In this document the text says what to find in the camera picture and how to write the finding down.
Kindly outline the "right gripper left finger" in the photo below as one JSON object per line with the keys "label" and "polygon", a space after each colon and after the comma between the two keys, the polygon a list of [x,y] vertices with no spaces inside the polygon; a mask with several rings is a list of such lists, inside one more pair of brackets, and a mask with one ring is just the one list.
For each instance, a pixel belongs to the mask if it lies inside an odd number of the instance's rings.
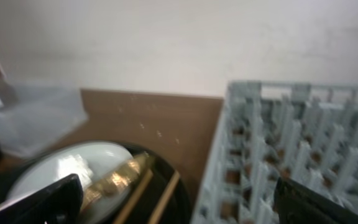
{"label": "right gripper left finger", "polygon": [[75,223],[83,202],[83,189],[76,174],[0,210],[0,224]]}

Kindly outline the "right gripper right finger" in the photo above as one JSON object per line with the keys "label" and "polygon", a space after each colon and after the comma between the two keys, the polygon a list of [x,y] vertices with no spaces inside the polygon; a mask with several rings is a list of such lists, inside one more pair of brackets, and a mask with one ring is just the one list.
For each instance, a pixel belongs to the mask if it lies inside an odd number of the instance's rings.
{"label": "right gripper right finger", "polygon": [[280,224],[358,224],[358,214],[287,178],[279,178],[273,207]]}

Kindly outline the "white tissue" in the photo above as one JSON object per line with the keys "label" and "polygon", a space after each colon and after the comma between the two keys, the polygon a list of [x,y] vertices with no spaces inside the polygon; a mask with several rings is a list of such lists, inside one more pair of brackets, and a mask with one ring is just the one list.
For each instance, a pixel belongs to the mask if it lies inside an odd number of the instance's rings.
{"label": "white tissue", "polygon": [[59,179],[70,174],[76,174],[82,185],[91,183],[93,171],[90,169],[87,161],[80,155],[65,156],[57,161],[56,175]]}

